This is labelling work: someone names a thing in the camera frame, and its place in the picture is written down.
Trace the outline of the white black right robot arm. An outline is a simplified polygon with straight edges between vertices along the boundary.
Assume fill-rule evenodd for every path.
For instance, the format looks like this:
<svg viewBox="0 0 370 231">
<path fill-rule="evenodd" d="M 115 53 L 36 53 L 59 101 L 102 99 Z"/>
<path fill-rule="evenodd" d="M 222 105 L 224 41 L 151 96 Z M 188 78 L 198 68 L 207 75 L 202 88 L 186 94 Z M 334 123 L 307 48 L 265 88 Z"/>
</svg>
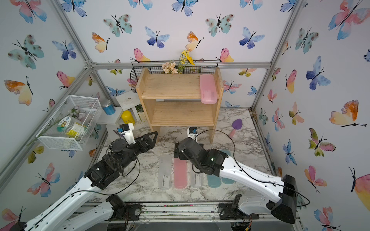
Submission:
<svg viewBox="0 0 370 231">
<path fill-rule="evenodd" d="M 246 215 L 270 212 L 285 223 L 294 224 L 297 212 L 297 184 L 293 176 L 272 176 L 237 162 L 225 152 L 204 147 L 192 138 L 177 143 L 174 156 L 189 160 L 200 172 L 231 179 L 261 194 L 238 199 L 238 210 Z"/>
</svg>

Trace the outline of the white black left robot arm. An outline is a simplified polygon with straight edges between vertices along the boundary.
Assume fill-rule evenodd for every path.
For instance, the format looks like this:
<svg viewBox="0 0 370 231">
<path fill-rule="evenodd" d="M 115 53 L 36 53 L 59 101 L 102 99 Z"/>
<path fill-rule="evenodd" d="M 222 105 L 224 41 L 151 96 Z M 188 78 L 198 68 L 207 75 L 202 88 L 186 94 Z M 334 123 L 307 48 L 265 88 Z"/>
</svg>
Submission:
<svg viewBox="0 0 370 231">
<path fill-rule="evenodd" d="M 69 219 L 89 198 L 102 191 L 118 177 L 123 176 L 124 169 L 132 162 L 138 161 L 138 156 L 153 149 L 156 145 L 158 132 L 147 133 L 135 138 L 133 143 L 126 139 L 113 141 L 107 153 L 85 172 L 77 184 L 59 200 L 37 217 L 28 222 L 18 221 L 10 229 L 12 231 L 64 231 L 86 230 L 95 224 L 110 219 L 113 215 L 120 218 L 127 216 L 125 203 L 118 193 L 107 194 L 104 203 L 90 212 Z"/>
</svg>

